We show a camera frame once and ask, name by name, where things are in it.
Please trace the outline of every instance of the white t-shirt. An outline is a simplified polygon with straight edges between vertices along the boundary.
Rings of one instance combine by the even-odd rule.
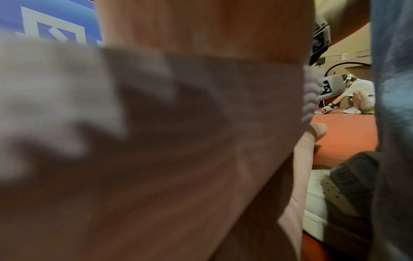
[[[368,80],[356,80],[350,88],[344,91],[343,95],[353,96],[354,92],[363,92],[369,97],[372,97],[374,96],[374,84]]]

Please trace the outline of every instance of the blue banner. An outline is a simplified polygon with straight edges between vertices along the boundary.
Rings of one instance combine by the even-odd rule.
[[[0,0],[0,29],[59,42],[103,44],[90,0]]]

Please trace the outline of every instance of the white shoe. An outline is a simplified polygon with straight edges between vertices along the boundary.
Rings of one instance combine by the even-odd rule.
[[[328,169],[311,171],[303,229],[354,260],[367,259],[371,225],[331,181]]]
[[[347,110],[344,110],[343,113],[361,114],[361,111],[359,109],[357,109],[356,107],[351,107],[351,108],[348,108]]]

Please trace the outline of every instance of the red floor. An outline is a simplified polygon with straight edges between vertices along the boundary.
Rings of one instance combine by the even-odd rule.
[[[373,115],[344,114],[342,109],[330,114],[315,114],[314,123],[327,124],[326,136],[314,156],[313,168],[335,167],[352,155],[375,150],[377,130]],[[311,236],[303,235],[302,261],[337,261],[337,253],[328,250]]]

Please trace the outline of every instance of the black hose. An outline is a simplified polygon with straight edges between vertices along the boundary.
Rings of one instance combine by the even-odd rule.
[[[331,69],[333,69],[333,68],[335,68],[335,67],[337,67],[337,66],[339,66],[339,65],[343,65],[343,64],[358,64],[358,65],[366,65],[366,66],[371,66],[371,64],[365,64],[365,63],[363,63],[363,62],[357,62],[357,61],[346,61],[346,62],[342,62],[342,63],[339,63],[339,64],[336,64],[336,65],[333,65],[332,67],[330,67],[327,71],[326,71],[326,73],[324,74],[324,77],[327,77],[328,76],[328,73],[331,71]]]

